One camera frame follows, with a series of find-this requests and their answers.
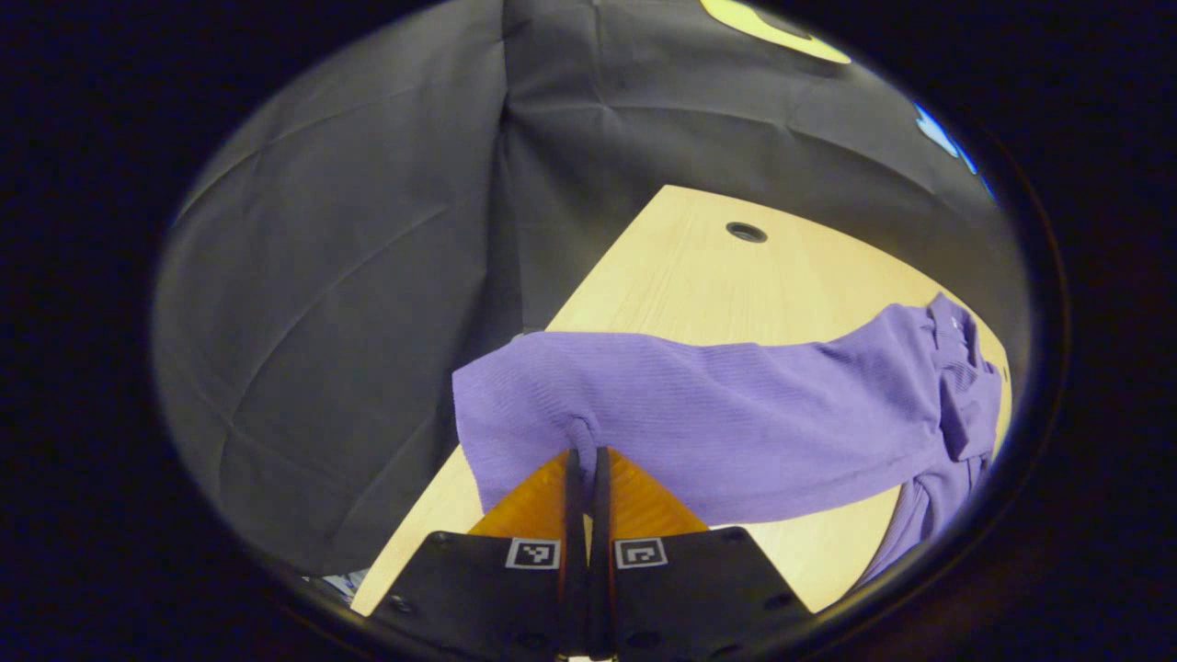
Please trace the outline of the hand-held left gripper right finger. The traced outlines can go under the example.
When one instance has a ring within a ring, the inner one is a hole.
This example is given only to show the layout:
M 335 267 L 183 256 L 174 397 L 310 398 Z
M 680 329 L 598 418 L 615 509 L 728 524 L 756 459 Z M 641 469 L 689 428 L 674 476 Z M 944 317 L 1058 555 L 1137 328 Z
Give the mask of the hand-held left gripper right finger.
M 597 452 L 588 653 L 616 661 L 754 661 L 813 613 L 749 529 L 712 529 L 614 448 Z

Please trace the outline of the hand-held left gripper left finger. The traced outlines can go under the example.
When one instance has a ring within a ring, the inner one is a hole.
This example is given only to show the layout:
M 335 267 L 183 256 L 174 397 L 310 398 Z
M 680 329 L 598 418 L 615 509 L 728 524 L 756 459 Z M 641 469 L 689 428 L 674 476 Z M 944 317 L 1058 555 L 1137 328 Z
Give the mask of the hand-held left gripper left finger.
M 531 474 L 467 532 L 431 531 L 371 618 L 437 661 L 559 661 L 584 649 L 579 455 Z

